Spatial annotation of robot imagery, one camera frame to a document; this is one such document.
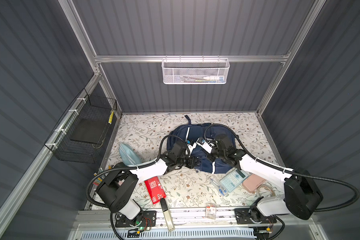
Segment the navy blue student backpack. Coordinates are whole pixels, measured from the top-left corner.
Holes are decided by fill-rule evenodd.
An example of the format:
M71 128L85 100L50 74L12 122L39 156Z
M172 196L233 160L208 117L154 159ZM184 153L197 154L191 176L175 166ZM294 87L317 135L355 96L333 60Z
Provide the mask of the navy blue student backpack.
M211 125L210 123L192 124L189 116L185 115L185 118L188 120L188 123L178 126L170 133L171 137L167 140L168 151L174 147L176 142L179 141L175 138L175 136L178 136L185 141L194 143L201 137L207 137L208 140L214 140L217 135L225 134L230 139L233 146L236 146L235 135L227 128L222 126L209 128ZM201 172L225 174L232 169L231 166L224 163L221 159L215 157L210 158L208 153L199 145L193 149L191 157L195 159L192 168Z

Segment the light green calculator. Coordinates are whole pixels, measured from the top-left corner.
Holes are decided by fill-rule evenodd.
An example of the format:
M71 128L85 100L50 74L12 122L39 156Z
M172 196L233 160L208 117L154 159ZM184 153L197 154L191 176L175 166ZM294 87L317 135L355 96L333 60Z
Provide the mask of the light green calculator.
M244 180L246 180L250 176L249 173L247 173L244 170L235 169L230 172L228 172L221 180L221 185L229 192L231 193L234 191L239 185L242 184Z

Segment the light blue cloth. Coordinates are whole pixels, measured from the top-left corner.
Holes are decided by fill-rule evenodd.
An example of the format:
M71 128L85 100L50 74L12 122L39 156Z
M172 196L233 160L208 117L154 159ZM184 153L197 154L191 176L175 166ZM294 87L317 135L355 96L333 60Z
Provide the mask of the light blue cloth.
M130 146L120 143L119 153L123 163L126 166L135 166L143 163L143 160L139 155L137 155Z

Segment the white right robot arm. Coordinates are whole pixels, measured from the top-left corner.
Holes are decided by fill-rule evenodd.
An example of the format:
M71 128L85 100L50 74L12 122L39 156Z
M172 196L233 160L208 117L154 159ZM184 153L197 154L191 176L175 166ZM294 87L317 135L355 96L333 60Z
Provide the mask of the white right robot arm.
M353 185L341 180L310 175L304 169L290 169L281 167L256 158L243 145L240 149L234 146L233 140L227 135L216 135L212 139L214 147L212 155L224 163L238 170L259 176L275 184L283 194L275 197L259 197L250 206L249 216L255 224L259 224L267 217L277 215L294 215L301 220L308 220L313 213L339 210L354 204L360 198L360 191ZM352 198L344 203L320 208L324 196L316 181L338 184L351 189Z

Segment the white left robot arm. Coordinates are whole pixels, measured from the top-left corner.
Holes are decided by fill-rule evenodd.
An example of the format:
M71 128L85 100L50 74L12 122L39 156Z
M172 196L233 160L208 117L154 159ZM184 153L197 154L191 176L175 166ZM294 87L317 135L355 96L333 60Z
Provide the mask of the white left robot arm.
M130 221L138 222L143 217L143 210L131 199L135 187L182 167L194 168L195 159L191 154L196 147L194 141L167 135L160 143L156 159L136 166L120 163L96 174L86 187L87 201L109 209L112 214L119 213Z

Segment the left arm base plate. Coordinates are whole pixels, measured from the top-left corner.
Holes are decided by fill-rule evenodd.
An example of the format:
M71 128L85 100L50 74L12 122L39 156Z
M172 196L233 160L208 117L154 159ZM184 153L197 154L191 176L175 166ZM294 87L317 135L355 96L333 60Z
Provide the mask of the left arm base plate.
M117 228L140 228L155 227L157 211L142 211L136 218L129 220L125 215L115 215L115 227Z

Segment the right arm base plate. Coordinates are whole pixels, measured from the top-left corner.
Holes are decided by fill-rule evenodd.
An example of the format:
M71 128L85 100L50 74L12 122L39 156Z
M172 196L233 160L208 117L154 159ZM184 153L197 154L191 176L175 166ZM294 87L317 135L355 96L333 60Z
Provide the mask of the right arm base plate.
M265 217L257 209L251 208L236 208L234 209L237 224L275 224L276 218L269 216Z

